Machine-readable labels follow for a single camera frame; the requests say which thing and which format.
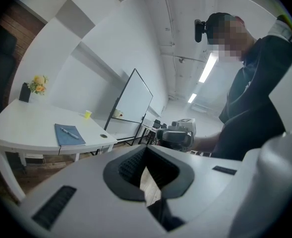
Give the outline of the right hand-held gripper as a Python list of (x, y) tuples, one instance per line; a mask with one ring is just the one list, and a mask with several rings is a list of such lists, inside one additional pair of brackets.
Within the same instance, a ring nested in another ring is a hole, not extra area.
[(195, 119), (173, 121), (169, 129), (156, 132), (158, 145), (174, 150), (191, 149), (196, 135)]

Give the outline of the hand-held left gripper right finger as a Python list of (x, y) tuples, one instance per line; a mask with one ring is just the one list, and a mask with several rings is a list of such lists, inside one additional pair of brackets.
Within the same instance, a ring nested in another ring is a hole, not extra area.
[(163, 224), (219, 222), (227, 215), (223, 192), (241, 166), (241, 161), (149, 146), (147, 168), (161, 190), (161, 199), (150, 208)]

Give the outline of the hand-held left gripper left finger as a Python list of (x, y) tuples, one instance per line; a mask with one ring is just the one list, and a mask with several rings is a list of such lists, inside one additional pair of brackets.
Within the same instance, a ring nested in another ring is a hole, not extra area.
[(55, 238), (159, 238), (166, 230), (154, 219), (145, 202), (118, 198), (103, 179), (108, 162), (137, 147), (115, 149), (88, 157), (62, 169), (34, 188), (19, 205), (32, 217), (64, 185), (76, 189), (49, 234)]

